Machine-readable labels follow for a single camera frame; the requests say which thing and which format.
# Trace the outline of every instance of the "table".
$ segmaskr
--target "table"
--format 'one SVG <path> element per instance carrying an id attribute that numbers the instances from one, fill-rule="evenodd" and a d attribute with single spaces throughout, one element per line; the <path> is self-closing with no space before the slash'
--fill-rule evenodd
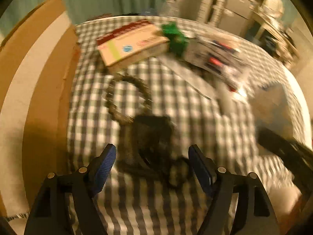
<path id="1" fill-rule="evenodd" d="M 72 171 L 87 166 L 107 143 L 119 148 L 120 127 L 108 114 L 103 98 L 112 76 L 104 73 L 95 40 L 115 28 L 142 18 L 158 26 L 176 21 L 181 30 L 192 30 L 198 34 L 212 31 L 207 25 L 194 21 L 152 16 L 112 17 L 76 26 L 82 53 L 73 82 L 68 124 L 69 164 Z M 244 39 L 240 39 L 239 48 L 252 66 L 245 86 L 247 94 L 253 96 L 258 87 L 280 82 L 285 88 L 291 110 L 294 137 L 303 142 L 301 106 L 282 64 Z M 209 80 L 208 73 L 196 67 L 190 69 Z M 153 114 L 166 114 L 175 124 L 174 155 L 187 156 L 188 147 L 197 144 L 206 156 L 230 172 L 245 175 L 256 172 L 267 190 L 292 185 L 292 174 L 278 157 L 259 155 L 249 104 L 235 102 L 235 112 L 231 117 L 222 116 L 215 100 L 201 96 L 154 57 L 129 66 L 124 73 L 145 80 L 152 91 Z M 140 110 L 141 98 L 131 84 L 118 83 L 114 98 L 124 114 L 133 116 Z M 116 166 L 112 168 L 104 190 L 95 201 L 109 234 L 196 234 L 209 203 L 195 177 L 176 192 L 168 190 L 159 181 L 118 172 Z"/>
<path id="2" fill-rule="evenodd" d="M 271 24 L 271 22 L 268 20 L 268 18 L 265 14 L 263 14 L 261 12 L 253 11 L 251 19 L 253 21 L 258 22 L 261 25 L 257 34 L 255 35 L 256 40 L 259 40 L 260 37 L 262 36 L 264 30 L 267 30 L 277 40 L 286 42 L 288 47 L 292 50 L 292 52 L 296 55 L 296 57 L 298 59 L 300 58 L 300 54 L 299 54 L 298 50 L 290 43 L 290 41 L 280 31 L 277 30 L 277 28 L 275 26 L 273 26 Z"/>

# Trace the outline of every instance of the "red label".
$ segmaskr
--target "red label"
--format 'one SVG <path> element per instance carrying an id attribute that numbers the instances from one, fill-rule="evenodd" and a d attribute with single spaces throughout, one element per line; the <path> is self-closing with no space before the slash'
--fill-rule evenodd
<path id="1" fill-rule="evenodd" d="M 215 64 L 215 65 L 217 65 L 217 66 L 220 66 L 220 67 L 223 66 L 223 63 L 222 63 L 221 61 L 217 60 L 217 59 L 214 58 L 214 57 L 210 57 L 209 62 L 210 62 L 210 63 L 213 63 L 213 64 Z"/>
<path id="2" fill-rule="evenodd" d="M 227 45 L 225 45 L 225 44 L 223 44 L 223 43 L 220 43 L 223 47 L 225 47 L 225 48 L 228 48 L 228 49 L 232 49 L 230 46 L 227 46 Z"/>
<path id="3" fill-rule="evenodd" d="M 125 25 L 125 26 L 122 26 L 102 37 L 99 37 L 97 39 L 97 45 L 101 45 L 115 37 L 118 37 L 120 36 L 121 34 L 125 34 L 125 33 L 128 33 L 129 31 L 132 31 L 134 29 L 137 29 L 139 27 L 142 27 L 142 26 L 146 26 L 148 24 L 151 24 L 148 20 L 146 19 L 141 19 L 141 20 L 138 20 L 136 22 L 132 22 L 130 23 L 129 25 Z"/>

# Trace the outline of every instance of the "metal screw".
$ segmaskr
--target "metal screw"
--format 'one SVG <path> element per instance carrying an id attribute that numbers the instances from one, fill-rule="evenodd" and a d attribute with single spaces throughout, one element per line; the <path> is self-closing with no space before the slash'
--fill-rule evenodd
<path id="1" fill-rule="evenodd" d="M 220 173 L 225 173 L 226 169 L 224 167 L 218 167 L 217 169 Z"/>
<path id="2" fill-rule="evenodd" d="M 81 167 L 79 168 L 78 172 L 79 173 L 85 173 L 87 171 L 87 168 L 86 167 Z"/>
<path id="3" fill-rule="evenodd" d="M 258 177 L 258 175 L 256 175 L 254 172 L 251 172 L 249 176 L 253 179 L 256 179 Z"/>
<path id="4" fill-rule="evenodd" d="M 55 175 L 55 174 L 54 174 L 53 172 L 50 172 L 50 173 L 48 174 L 47 178 L 48 178 L 48 179 L 51 179 L 51 178 L 54 177 L 54 175 Z"/>

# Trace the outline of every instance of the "blue gripper pad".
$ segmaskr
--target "blue gripper pad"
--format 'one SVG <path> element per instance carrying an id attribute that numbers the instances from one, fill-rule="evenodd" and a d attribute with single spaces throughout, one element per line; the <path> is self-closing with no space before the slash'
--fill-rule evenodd
<path id="1" fill-rule="evenodd" d="M 189 147 L 188 158 L 203 192 L 212 197 L 213 184 L 217 179 L 214 162 L 210 158 L 206 158 L 197 145 Z"/>
<path id="2" fill-rule="evenodd" d="M 90 194 L 94 197 L 101 192 L 116 159 L 116 147 L 107 144 L 101 155 L 94 158 L 88 166 Z"/>

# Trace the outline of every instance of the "product box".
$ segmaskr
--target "product box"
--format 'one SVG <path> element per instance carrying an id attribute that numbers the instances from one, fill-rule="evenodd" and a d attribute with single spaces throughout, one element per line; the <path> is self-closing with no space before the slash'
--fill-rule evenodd
<path id="1" fill-rule="evenodd" d="M 98 50 L 110 73 L 168 50 L 169 39 L 146 19 L 122 26 L 97 39 Z"/>

